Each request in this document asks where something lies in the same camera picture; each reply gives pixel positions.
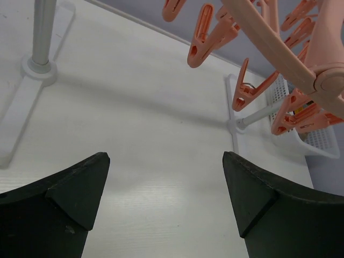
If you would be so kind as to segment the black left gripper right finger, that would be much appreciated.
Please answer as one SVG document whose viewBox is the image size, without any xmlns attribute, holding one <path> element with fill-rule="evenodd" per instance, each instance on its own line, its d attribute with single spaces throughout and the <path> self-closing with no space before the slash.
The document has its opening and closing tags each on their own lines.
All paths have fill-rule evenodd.
<svg viewBox="0 0 344 258">
<path fill-rule="evenodd" d="M 249 257 L 343 257 L 343 197 L 224 152 L 223 169 Z"/>
</svg>

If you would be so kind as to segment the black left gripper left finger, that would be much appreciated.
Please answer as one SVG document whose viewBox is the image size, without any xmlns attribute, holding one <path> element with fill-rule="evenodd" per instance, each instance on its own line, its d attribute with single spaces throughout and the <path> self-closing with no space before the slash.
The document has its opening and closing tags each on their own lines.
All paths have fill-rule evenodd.
<svg viewBox="0 0 344 258">
<path fill-rule="evenodd" d="M 81 257 L 110 167 L 98 152 L 1 193 L 1 257 Z"/>
</svg>

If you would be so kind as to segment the pink round clip hanger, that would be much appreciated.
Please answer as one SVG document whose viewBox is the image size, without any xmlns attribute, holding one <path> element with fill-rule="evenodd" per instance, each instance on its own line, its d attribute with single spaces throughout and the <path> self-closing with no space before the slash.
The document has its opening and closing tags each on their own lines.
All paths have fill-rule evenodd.
<svg viewBox="0 0 344 258">
<path fill-rule="evenodd" d="M 310 132 L 343 122 L 343 1 L 301 1 L 284 22 L 276 1 L 223 1 L 219 11 L 204 4 L 187 63 L 199 67 L 215 49 L 244 32 L 275 71 L 259 86 L 243 79 L 244 61 L 232 100 L 236 112 L 266 91 L 279 75 L 294 85 L 271 126 L 274 135 Z"/>
</svg>

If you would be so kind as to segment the white plastic basket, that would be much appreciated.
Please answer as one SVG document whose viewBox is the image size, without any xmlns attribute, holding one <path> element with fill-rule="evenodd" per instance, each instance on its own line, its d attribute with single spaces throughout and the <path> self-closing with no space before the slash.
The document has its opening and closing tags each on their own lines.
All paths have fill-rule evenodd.
<svg viewBox="0 0 344 258">
<path fill-rule="evenodd" d="M 283 100 L 294 86 L 278 75 L 274 83 L 267 89 L 267 104 L 272 105 Z M 296 130 L 290 130 L 282 135 L 272 135 L 272 142 L 284 151 L 301 156 L 324 156 L 331 159 L 340 157 L 340 150 L 334 129 L 327 127 L 308 133 L 305 140 L 300 138 Z"/>
</svg>

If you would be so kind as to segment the white drying rack stand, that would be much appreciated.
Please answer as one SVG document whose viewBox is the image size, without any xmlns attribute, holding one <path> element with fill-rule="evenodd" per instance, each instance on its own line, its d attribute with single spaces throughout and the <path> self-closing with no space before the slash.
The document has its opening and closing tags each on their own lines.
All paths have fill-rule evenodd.
<svg viewBox="0 0 344 258">
<path fill-rule="evenodd" d="M 21 82 L 1 114 L 1 167 L 11 162 L 42 88 L 56 82 L 56 59 L 75 19 L 72 1 L 35 1 L 33 44 L 20 62 Z"/>
</svg>

